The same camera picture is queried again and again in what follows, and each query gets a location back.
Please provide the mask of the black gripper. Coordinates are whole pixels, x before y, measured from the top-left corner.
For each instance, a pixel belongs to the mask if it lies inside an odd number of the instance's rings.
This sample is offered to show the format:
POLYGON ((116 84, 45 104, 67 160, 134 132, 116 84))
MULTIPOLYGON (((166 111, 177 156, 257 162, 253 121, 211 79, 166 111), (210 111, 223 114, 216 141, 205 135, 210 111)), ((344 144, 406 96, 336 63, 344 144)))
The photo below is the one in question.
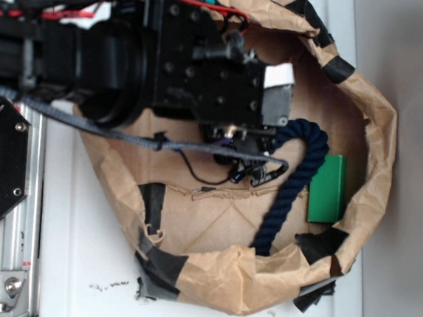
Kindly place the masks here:
POLYGON ((196 121, 204 140, 264 154, 289 119, 290 63, 267 65, 244 48, 238 30, 221 35, 208 11, 179 0, 147 0, 145 27, 155 43, 141 106, 156 116, 196 121))

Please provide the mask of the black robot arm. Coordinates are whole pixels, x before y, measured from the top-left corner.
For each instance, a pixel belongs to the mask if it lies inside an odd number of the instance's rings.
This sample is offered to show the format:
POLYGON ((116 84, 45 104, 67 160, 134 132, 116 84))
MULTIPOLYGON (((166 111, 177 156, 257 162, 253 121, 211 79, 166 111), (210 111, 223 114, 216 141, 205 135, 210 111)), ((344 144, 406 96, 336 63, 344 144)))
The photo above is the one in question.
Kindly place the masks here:
POLYGON ((181 0, 0 1, 0 85, 13 97, 69 100, 106 129, 145 111, 195 121, 209 141, 269 151, 287 124, 293 78, 244 48, 201 5, 181 0))

